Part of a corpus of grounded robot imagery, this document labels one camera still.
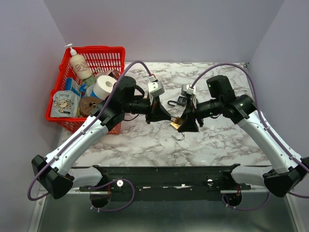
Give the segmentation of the large brass padlock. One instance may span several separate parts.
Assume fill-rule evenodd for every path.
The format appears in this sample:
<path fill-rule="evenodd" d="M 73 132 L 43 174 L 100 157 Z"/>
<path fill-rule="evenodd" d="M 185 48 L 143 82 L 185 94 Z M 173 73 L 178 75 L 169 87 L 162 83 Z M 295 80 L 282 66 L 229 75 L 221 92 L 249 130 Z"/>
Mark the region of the large brass padlock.
<path fill-rule="evenodd" d="M 176 118 L 174 118 L 172 121 L 171 121 L 171 123 L 170 123 L 170 125 L 175 129 L 175 130 L 178 130 L 178 128 L 182 125 L 182 123 L 183 123 L 183 120 L 180 118 L 180 117 L 176 117 Z M 172 135 L 172 138 L 174 139 L 174 140 L 176 140 L 176 141 L 182 141 L 182 140 L 184 140 L 185 139 L 185 134 L 183 133 L 183 132 L 181 132 L 181 138 L 178 138 L 178 137 L 176 137 L 175 135 Z"/>

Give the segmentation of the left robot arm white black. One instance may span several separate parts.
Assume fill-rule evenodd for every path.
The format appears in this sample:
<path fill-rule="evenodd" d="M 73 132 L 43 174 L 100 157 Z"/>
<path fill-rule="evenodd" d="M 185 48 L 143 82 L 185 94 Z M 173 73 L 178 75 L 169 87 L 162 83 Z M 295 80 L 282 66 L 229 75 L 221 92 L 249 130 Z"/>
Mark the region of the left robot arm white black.
<path fill-rule="evenodd" d="M 164 93 L 160 81 L 148 83 L 146 98 L 136 96 L 137 89 L 134 78 L 120 78 L 108 98 L 96 106 L 66 142 L 45 157 L 33 158 L 36 179 L 54 199 L 63 197 L 71 188 L 89 186 L 97 191 L 106 188 L 108 178 L 102 168 L 94 166 L 74 171 L 72 166 L 96 140 L 122 122 L 126 113 L 145 115 L 147 123 L 171 120 L 171 115 L 160 103 L 159 96 Z"/>

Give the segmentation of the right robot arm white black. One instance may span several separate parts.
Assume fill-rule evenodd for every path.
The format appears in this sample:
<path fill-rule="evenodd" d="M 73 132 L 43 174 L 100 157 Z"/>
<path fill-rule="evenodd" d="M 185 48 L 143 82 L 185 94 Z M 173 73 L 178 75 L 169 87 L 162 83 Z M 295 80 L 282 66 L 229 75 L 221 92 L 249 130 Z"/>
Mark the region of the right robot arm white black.
<path fill-rule="evenodd" d="M 222 115 L 231 119 L 255 141 L 271 166 L 236 165 L 222 177 L 223 186 L 234 189 L 239 184 L 258 185 L 266 187 L 277 197 L 284 197 L 307 174 L 309 159 L 302 158 L 291 148 L 280 147 L 280 144 L 286 143 L 276 132 L 269 132 L 269 128 L 262 123 L 261 114 L 251 97 L 235 95 L 228 77 L 211 77 L 207 80 L 207 86 L 211 99 L 198 103 L 196 88 L 183 85 L 181 95 L 186 97 L 186 106 L 178 132 L 197 132 L 207 117 Z"/>

